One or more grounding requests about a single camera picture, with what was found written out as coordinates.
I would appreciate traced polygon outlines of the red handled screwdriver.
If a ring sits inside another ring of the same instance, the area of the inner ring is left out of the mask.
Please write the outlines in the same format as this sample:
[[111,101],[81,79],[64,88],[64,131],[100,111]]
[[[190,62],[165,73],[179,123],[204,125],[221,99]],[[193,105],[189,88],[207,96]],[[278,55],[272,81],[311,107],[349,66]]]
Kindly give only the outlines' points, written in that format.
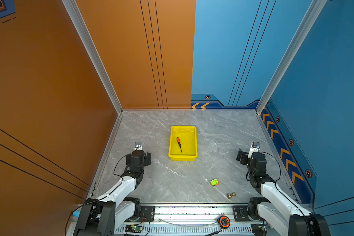
[[178,143],[178,146],[179,146],[179,148],[180,148],[181,153],[183,153],[180,138],[179,138],[179,137],[177,137],[177,138],[176,138],[176,140],[177,140],[177,143]]

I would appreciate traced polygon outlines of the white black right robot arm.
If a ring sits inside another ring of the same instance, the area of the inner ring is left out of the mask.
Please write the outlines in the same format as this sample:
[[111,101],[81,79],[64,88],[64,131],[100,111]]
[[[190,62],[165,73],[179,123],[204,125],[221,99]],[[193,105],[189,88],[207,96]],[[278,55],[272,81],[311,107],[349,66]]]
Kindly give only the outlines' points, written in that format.
[[263,221],[281,236],[330,236],[327,221],[313,214],[282,191],[266,173],[265,152],[238,152],[237,160],[247,167],[246,179],[260,194],[248,202],[248,218]]

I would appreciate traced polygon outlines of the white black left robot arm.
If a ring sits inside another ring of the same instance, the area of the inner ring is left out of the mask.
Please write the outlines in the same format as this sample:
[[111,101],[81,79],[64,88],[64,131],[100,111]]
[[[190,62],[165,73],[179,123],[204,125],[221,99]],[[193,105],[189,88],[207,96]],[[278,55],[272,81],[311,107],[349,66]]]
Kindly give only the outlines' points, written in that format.
[[89,198],[80,206],[74,236],[112,236],[127,219],[140,217],[140,200],[128,195],[143,180],[144,167],[151,164],[151,153],[138,149],[124,158],[126,168],[119,181],[103,195]]

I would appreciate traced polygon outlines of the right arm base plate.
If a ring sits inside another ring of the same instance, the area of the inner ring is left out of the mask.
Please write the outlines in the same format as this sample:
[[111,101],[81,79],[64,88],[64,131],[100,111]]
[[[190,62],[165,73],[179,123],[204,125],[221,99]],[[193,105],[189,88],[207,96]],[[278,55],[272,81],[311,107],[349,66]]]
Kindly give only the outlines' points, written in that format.
[[248,206],[235,205],[232,206],[234,219],[236,222],[240,221],[262,221],[258,216],[252,216]]

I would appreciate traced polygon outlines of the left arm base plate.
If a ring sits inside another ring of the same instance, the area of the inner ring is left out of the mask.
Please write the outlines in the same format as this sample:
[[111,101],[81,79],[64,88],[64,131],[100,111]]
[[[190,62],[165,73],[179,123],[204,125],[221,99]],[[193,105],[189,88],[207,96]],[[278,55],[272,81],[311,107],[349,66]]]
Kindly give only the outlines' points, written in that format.
[[155,206],[140,206],[126,222],[141,222],[143,220],[153,222],[155,217]]

